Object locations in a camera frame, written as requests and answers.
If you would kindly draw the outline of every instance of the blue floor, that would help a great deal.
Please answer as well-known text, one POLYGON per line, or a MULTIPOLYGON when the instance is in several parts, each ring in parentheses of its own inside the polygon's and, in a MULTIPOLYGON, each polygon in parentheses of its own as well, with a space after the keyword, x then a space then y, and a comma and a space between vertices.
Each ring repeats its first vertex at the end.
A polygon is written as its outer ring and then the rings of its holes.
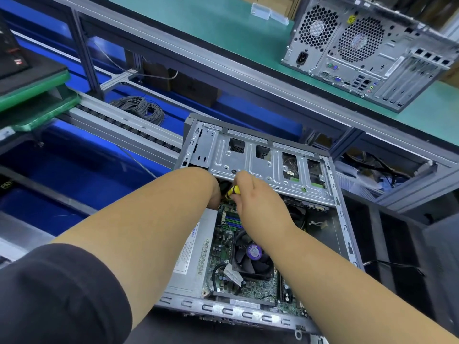
MULTIPOLYGON (((76 56, 66 24, 11 0, 0 0, 0 9, 6 11, 5 17, 12 29, 76 56)), ((65 64, 71 73, 69 87, 80 92, 89 90, 83 69, 77 62, 20 38, 18 40, 21 46, 65 64)), ((100 38, 93 40, 113 60, 120 65, 125 64, 124 50, 121 47, 100 38)), ((96 66, 110 72, 119 72, 97 52, 97 46, 91 44, 91 47, 94 49, 93 59, 96 66)), ((98 74, 98 78, 101 83, 109 79, 103 74, 98 74)), ((212 108, 173 92, 161 93, 240 126, 293 141, 297 141, 301 136, 302 128, 298 123, 225 92, 212 108)), ((127 95, 144 96, 144 93, 128 86, 120 86, 107 94, 106 101, 110 102, 127 95)), ((146 98, 158 103, 165 111, 166 118, 162 127, 182 135, 183 122, 189 113, 163 101, 146 98)), ((43 132, 42 141, 42 148, 33 142, 21 144, 1 155, 0 164, 98 210, 152 180, 151 175, 117 146, 64 122, 57 121, 47 128, 43 132)), ((141 156, 132 156, 157 176, 169 171, 168 168, 141 156)), ((20 186, 15 186, 1 197, 0 205, 0 210, 53 235, 60 234, 85 218, 72 209, 20 186)))

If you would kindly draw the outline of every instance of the person's left arm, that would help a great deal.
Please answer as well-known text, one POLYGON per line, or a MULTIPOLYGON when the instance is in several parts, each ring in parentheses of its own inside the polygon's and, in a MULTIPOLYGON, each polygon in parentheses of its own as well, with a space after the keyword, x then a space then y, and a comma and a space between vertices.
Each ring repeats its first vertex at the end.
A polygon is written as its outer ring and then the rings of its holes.
POLYGON ((217 180, 189 167, 167 173, 64 232, 52 243, 82 248, 114 274, 128 298, 132 328, 158 301, 206 207, 220 203, 217 180))

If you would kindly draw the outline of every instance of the gray cable bundle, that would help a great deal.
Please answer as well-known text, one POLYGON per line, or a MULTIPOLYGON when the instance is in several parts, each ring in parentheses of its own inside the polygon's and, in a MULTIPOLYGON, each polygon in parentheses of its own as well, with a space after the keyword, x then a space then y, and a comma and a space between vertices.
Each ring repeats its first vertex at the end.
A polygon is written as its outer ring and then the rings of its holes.
POLYGON ((164 121, 165 115, 163 109, 158 104, 150 103, 141 96, 127 96, 112 101, 110 104, 124 111, 134 113, 158 126, 164 121))

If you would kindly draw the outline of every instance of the black shirt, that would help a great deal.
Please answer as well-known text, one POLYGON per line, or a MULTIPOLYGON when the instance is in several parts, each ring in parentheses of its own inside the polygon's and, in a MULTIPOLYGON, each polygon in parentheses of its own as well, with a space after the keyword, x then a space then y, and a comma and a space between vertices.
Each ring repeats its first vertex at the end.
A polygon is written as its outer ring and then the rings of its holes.
POLYGON ((40 246, 0 270, 2 344, 121 344, 131 327, 120 283, 81 248, 40 246))

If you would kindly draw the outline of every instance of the person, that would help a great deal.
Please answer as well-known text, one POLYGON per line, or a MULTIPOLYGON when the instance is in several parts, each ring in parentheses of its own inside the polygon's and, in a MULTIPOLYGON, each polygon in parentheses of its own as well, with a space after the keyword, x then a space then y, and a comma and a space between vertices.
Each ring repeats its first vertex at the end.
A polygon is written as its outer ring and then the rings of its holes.
MULTIPOLYGON (((233 194, 261 245, 331 344, 458 343, 456 337, 296 228, 280 196, 242 171, 233 194)), ((121 344, 163 293, 217 180, 175 170, 0 271, 0 343, 121 344)))

